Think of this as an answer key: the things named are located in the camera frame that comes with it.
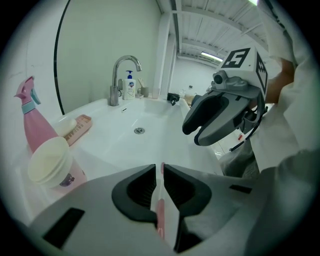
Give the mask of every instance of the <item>person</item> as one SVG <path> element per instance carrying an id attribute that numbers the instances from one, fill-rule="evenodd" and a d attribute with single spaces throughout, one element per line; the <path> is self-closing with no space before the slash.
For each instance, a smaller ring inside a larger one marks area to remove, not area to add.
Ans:
<path id="1" fill-rule="evenodd" d="M 257 9 L 269 57 L 281 72 L 267 83 L 266 103 L 274 104 L 255 133 L 220 160 L 224 175 L 256 179 L 301 150 L 319 147 L 319 67 L 298 26 L 275 1 L 259 0 Z"/>

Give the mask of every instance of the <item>faucet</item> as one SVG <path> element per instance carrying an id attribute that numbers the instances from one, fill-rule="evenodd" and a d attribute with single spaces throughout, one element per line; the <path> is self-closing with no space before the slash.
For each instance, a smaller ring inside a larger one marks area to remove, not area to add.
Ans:
<path id="1" fill-rule="evenodd" d="M 118 85 L 117 85 L 117 76 L 118 76 L 118 68 L 121 62 L 129 60 L 135 64 L 136 71 L 141 71 L 141 65 L 139 60 L 131 55 L 125 55 L 119 58 L 114 66 L 112 72 L 112 85 L 110 86 L 110 106 L 118 106 L 119 105 L 119 97 L 118 97 Z"/>

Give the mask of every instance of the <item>white wall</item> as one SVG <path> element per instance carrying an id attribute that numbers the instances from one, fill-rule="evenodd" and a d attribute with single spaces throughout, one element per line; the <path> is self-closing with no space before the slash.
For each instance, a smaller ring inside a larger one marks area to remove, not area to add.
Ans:
<path id="1" fill-rule="evenodd" d="M 16 29 L 0 59 L 1 199 L 11 215 L 22 222 L 27 216 L 13 166 L 27 141 L 21 100 L 14 95 L 20 83 L 33 75 L 42 102 L 37 109 L 48 120 L 61 116 L 54 82 L 54 47 L 66 4 L 67 0 L 39 2 Z"/>
<path id="2" fill-rule="evenodd" d="M 169 92 L 178 94 L 182 89 L 186 94 L 203 95 L 211 85 L 215 68 L 191 60 L 177 58 Z"/>
<path id="3" fill-rule="evenodd" d="M 142 77 L 152 87 L 161 13 L 156 0 L 71 1 L 60 30 L 57 52 L 57 80 L 65 113 L 102 98 L 112 84 L 113 67 L 123 55 L 141 63 L 136 72 L 124 61 L 118 79 Z"/>

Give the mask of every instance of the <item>bottle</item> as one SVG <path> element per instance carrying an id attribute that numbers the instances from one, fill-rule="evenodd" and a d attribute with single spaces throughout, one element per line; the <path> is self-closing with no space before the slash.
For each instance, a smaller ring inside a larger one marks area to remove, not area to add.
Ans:
<path id="1" fill-rule="evenodd" d="M 34 77 L 24 80 L 14 97 L 22 101 L 23 124 L 26 140 L 32 153 L 44 142 L 54 137 L 58 137 L 56 131 L 36 109 L 36 104 L 41 104 L 34 88 Z"/>
<path id="2" fill-rule="evenodd" d="M 128 78 L 123 80 L 123 99 L 124 100 L 133 100 L 136 97 L 136 80 L 132 79 L 132 71 L 129 72 Z"/>

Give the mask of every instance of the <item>ceiling light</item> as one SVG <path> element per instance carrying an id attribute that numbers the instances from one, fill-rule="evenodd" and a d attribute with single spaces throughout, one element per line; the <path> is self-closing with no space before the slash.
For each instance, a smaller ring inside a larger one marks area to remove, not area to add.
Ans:
<path id="1" fill-rule="evenodd" d="M 222 58 L 218 58 L 218 57 L 213 56 L 213 55 L 211 55 L 209 53 L 206 53 L 206 52 L 201 52 L 201 55 L 206 56 L 206 57 L 211 58 L 211 59 L 215 59 L 216 61 L 219 61 L 219 62 L 223 61 Z"/>
<path id="2" fill-rule="evenodd" d="M 258 0 L 249 0 L 249 2 L 253 3 L 255 6 L 258 4 Z"/>

